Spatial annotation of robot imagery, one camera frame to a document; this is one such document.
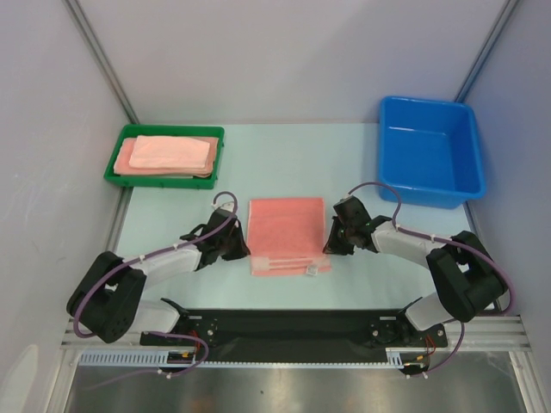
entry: white label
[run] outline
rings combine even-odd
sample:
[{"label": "white label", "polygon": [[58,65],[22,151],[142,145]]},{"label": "white label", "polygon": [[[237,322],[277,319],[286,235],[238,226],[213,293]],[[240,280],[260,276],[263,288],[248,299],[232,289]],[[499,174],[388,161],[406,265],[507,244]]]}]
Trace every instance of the white label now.
[{"label": "white label", "polygon": [[310,275],[314,277],[315,275],[318,275],[318,266],[317,265],[309,265],[306,267],[306,275]]}]

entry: folded towel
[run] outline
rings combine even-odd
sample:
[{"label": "folded towel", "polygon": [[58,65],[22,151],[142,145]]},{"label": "folded towel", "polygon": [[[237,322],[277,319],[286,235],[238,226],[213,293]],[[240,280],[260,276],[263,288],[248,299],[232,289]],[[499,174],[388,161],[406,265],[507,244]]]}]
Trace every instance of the folded towel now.
[{"label": "folded towel", "polygon": [[322,198],[251,201],[247,245],[253,275],[305,274],[310,266],[329,271],[324,243]]},{"label": "folded towel", "polygon": [[136,138],[126,138],[122,142],[121,149],[119,150],[119,155],[115,161],[113,171],[117,175],[129,175],[129,176],[158,176],[158,175],[167,175],[167,176],[199,176],[199,177],[208,177],[213,173],[214,160],[216,159],[216,150],[218,147],[218,138],[208,138],[208,137],[196,137],[192,138],[200,140],[202,142],[207,142],[210,146],[208,152],[207,164],[203,168],[133,168],[130,166],[130,157],[132,156],[134,144],[136,143]]},{"label": "folded towel", "polygon": [[130,166],[133,168],[204,168],[210,145],[198,139],[175,136],[136,138]]}]

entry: pink towel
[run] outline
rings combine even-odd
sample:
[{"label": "pink towel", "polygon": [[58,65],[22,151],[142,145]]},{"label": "pink towel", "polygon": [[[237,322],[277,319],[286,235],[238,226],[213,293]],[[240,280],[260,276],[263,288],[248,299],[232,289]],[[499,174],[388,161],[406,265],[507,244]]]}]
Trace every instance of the pink towel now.
[{"label": "pink towel", "polygon": [[217,138],[196,137],[193,139],[207,142],[210,146],[208,152],[207,164],[203,168],[133,168],[130,166],[130,157],[132,156],[136,138],[126,138],[122,142],[119,155],[115,161],[114,172],[118,175],[129,176],[152,176],[152,175],[169,175],[169,176],[199,176],[207,177],[213,173],[214,160],[216,159],[216,150],[218,147]]},{"label": "pink towel", "polygon": [[210,145],[199,139],[175,136],[136,138],[130,156],[133,168],[204,168]]},{"label": "pink towel", "polygon": [[254,275],[305,274],[308,266],[329,271],[324,244],[323,198],[251,201],[247,245]]}]

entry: purple cable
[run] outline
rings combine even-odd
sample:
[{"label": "purple cable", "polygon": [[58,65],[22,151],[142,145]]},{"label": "purple cable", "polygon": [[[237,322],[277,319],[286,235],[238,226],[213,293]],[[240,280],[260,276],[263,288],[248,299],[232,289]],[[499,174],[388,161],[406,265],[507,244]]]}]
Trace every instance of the purple cable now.
[{"label": "purple cable", "polygon": [[[191,340],[193,342],[198,342],[200,343],[200,345],[202,345],[205,349],[205,354],[198,360],[196,361],[194,364],[192,364],[191,366],[189,367],[186,367],[184,368],[182,371],[180,372],[176,372],[176,373],[167,373],[165,374],[165,377],[168,379],[168,378],[172,378],[172,377],[178,377],[178,376],[183,376],[184,374],[187,374],[187,373],[190,373],[192,372],[193,370],[195,370],[200,364],[202,364],[203,361],[205,361],[208,357],[208,345],[207,343],[202,340],[201,338],[199,337],[195,337],[195,336],[187,336],[185,334],[170,334],[170,333],[163,333],[161,331],[149,331],[149,334],[153,334],[155,336],[161,336],[161,337],[168,337],[168,338],[183,338],[183,339],[186,339],[186,340]],[[90,390],[95,390],[99,387],[104,387],[105,385],[112,385],[113,383],[116,383],[117,381],[121,381],[121,380],[124,380],[124,379],[128,379],[130,377],[133,377],[133,376],[139,376],[141,374],[149,374],[149,373],[155,373],[155,374],[159,374],[159,370],[158,369],[150,369],[150,368],[144,368],[144,369],[141,369],[141,370],[136,370],[136,371],[133,371],[133,372],[130,372],[130,373],[126,373],[126,374],[122,374],[120,376],[117,376],[117,377],[113,377],[112,379],[109,379],[109,380],[105,380],[101,383],[98,383],[97,385],[91,385],[89,387],[86,387],[85,390],[87,391],[90,391]]]},{"label": "purple cable", "polygon": [[[233,211],[232,211],[232,215],[230,215],[222,224],[220,224],[220,226],[218,226],[217,228],[213,229],[212,231],[210,231],[209,233],[205,234],[205,235],[201,235],[200,237],[196,238],[196,239],[193,239],[191,241],[187,241],[185,243],[180,243],[177,245],[176,249],[179,250],[183,247],[188,247],[190,245],[193,245],[195,243],[199,243],[200,241],[203,241],[209,237],[211,237],[212,235],[216,234],[217,232],[219,232],[220,230],[222,230],[222,228],[224,228],[227,224],[229,224],[229,222],[233,219],[233,217],[235,217],[235,214],[237,213],[238,211],[238,199],[237,197],[229,192],[229,191],[222,191],[222,192],[219,192],[216,194],[216,196],[214,196],[214,199],[213,199],[213,203],[216,204],[216,201],[219,199],[219,197],[221,197],[221,195],[230,195],[232,198],[233,198]],[[153,252],[150,252],[148,254],[145,254],[145,256],[143,257],[144,260],[147,260],[149,258],[153,258],[154,256],[160,256],[162,254],[166,254],[168,252],[171,252],[171,251],[174,251],[174,247],[166,247],[166,248],[162,248],[161,250],[155,250]],[[84,307],[88,304],[88,302],[90,301],[90,299],[92,298],[92,296],[97,292],[97,290],[99,290],[100,288],[102,288],[105,283],[111,278],[113,277],[115,274],[117,274],[119,271],[121,271],[122,269],[126,268],[126,267],[130,267],[131,265],[134,265],[134,264],[137,264],[138,262],[141,262],[142,261],[142,258],[134,258],[130,261],[127,261],[127,262],[123,262],[121,265],[118,265],[116,266],[115,268],[113,268],[111,271],[107,272],[87,293],[86,295],[84,295],[84,298],[83,300],[80,302],[80,304],[78,305],[78,308],[77,308],[77,311],[75,311],[75,317],[72,321],[72,328],[73,330],[75,331],[75,335],[77,335],[77,337],[80,337],[80,338],[90,338],[90,337],[93,337],[95,336],[94,333],[83,333],[79,327],[78,327],[78,322],[80,321],[80,317],[82,316],[83,314],[83,311],[84,311]]]},{"label": "purple cable", "polygon": [[[382,187],[382,188],[388,189],[389,191],[391,191],[396,196],[398,205],[396,206],[396,209],[394,210],[393,217],[392,217],[392,223],[393,223],[393,226],[396,229],[396,231],[402,232],[406,235],[411,235],[413,237],[419,237],[419,238],[422,238],[422,239],[428,239],[430,241],[433,241],[433,238],[428,234],[423,234],[422,232],[407,230],[405,228],[402,228],[401,226],[399,226],[396,223],[396,217],[398,216],[399,210],[402,207],[402,198],[401,198],[401,196],[399,196],[398,191],[396,189],[394,189],[393,187],[391,187],[390,185],[386,185],[386,183],[382,183],[382,182],[364,182],[364,183],[361,183],[361,184],[353,187],[348,192],[348,194],[351,195],[357,189],[359,189],[361,187],[367,187],[369,185],[374,185],[374,186],[377,186],[377,187]],[[472,254],[475,254],[481,260],[486,262],[490,267],[492,267],[496,271],[496,273],[498,273],[499,277],[501,277],[501,279],[503,280],[503,282],[505,283],[505,285],[509,289],[509,297],[510,297],[509,304],[507,305],[507,307],[504,310],[500,311],[498,314],[504,315],[504,314],[506,314],[507,312],[509,312],[513,309],[513,306],[516,302],[517,295],[515,293],[515,289],[513,288],[511,279],[509,278],[507,273],[501,267],[499,267],[498,264],[496,264],[490,257],[482,254],[480,251],[478,251],[477,249],[475,249],[473,247],[470,247],[470,246],[462,244],[462,243],[457,243],[456,241],[453,241],[451,239],[441,238],[441,237],[434,237],[434,242],[446,243],[447,245],[452,245],[456,248],[466,250],[466,251],[468,251]],[[443,367],[446,364],[448,364],[448,362],[451,360],[451,358],[459,350],[459,347],[461,346],[461,343],[463,342],[464,337],[465,337],[465,324],[461,323],[461,334],[459,335],[459,339],[457,340],[457,344],[455,345],[454,349],[451,351],[451,353],[449,354],[448,357],[446,357],[443,361],[441,361],[439,364],[434,366],[428,372],[434,372],[435,370],[439,369],[440,367]]]}]

